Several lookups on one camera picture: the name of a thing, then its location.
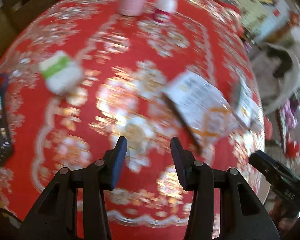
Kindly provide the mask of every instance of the screw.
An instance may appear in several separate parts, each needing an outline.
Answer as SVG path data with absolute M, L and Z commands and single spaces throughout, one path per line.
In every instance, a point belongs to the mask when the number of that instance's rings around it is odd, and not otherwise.
M 194 164 L 195 166 L 200 167 L 200 166 L 203 165 L 203 162 L 202 162 L 202 161 L 199 161 L 199 160 L 195 160 L 195 161 L 193 162 L 193 164 Z
M 94 163 L 96 166 L 102 166 L 103 164 L 105 164 L 105 161 L 104 160 L 96 160 L 95 163 Z
M 59 172 L 60 172 L 61 174 L 66 174 L 66 173 L 68 172 L 68 168 L 63 167 L 63 168 L 60 169 Z
M 231 169 L 230 169 L 230 173 L 231 173 L 232 175 L 237 175 L 237 174 L 238 174 L 238 170 L 235 169 L 235 168 L 231 168 Z

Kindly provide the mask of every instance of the table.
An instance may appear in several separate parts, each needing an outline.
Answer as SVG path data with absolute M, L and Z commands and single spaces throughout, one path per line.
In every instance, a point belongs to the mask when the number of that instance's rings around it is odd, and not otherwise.
M 63 166 L 86 167 L 111 149 L 119 134 L 130 157 L 119 185 L 105 193 L 113 239 L 182 239 L 192 194 L 178 183 L 170 138 L 194 151 L 191 139 L 160 98 L 185 69 L 202 75 L 229 100 L 242 76 L 261 106 L 238 35 L 240 17 L 212 0 L 179 0 L 170 25 L 151 22 L 153 2 L 140 17 L 116 14 L 118 0 L 62 0 L 38 17 L 0 61 L 10 83 L 6 107 L 15 153 L 0 167 L 0 206 L 24 219 Z M 86 79 L 65 99 L 51 94 L 38 63 L 63 50 L 85 68 Z M 260 121 L 263 122 L 260 107 Z M 236 167 L 258 191 L 260 174 L 248 164 L 264 148 L 264 132 L 235 131 L 215 145 L 213 168 Z M 218 235 L 216 195 L 213 236 Z M 82 220 L 81 196 L 78 220 Z M 78 227 L 79 235 L 82 226 Z

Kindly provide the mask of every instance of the green stripe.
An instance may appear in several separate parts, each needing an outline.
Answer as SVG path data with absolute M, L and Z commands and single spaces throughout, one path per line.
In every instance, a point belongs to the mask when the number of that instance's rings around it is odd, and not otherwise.
M 61 57 L 58 62 L 56 62 L 55 64 L 51 65 L 48 69 L 42 71 L 42 75 L 44 76 L 44 78 L 49 78 L 50 76 L 53 76 L 55 73 L 59 72 L 60 70 L 63 70 L 68 62 L 69 62 L 69 58 L 64 56 Z

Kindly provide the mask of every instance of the floral tablecloth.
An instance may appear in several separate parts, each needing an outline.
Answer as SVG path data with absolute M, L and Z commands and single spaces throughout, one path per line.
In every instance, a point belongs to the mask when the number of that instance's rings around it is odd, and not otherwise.
M 192 194 L 178 183 L 170 139 L 178 136 L 184 148 L 195 149 L 160 90 L 190 69 L 226 99 L 240 75 L 260 100 L 233 9 L 179 0 L 171 23 L 161 27 L 151 22 L 154 1 L 142 16 L 125 17 L 117 14 L 118 0 L 62 0 L 11 45 L 0 73 L 10 76 L 5 99 L 15 153 L 0 167 L 0 206 L 24 219 L 61 167 L 86 167 L 124 135 L 130 154 L 119 185 L 105 194 L 113 239 L 183 238 Z M 85 80 L 67 98 L 49 92 L 38 71 L 58 50 L 85 68 Z M 257 192 L 260 174 L 247 158 L 263 147 L 263 131 L 235 131 L 215 145 L 212 159 L 196 154 L 216 169 L 236 167 Z M 81 210 L 79 196 L 79 220 Z M 219 213 L 216 194 L 214 237 Z M 82 235 L 82 226 L 78 231 Z

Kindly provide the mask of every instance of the magenta bottle label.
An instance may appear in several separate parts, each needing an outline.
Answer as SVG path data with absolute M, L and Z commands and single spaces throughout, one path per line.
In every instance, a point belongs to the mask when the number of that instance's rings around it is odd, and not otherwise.
M 171 14 L 162 10 L 156 9 L 153 14 L 153 20 L 158 23 L 166 23 L 170 21 Z

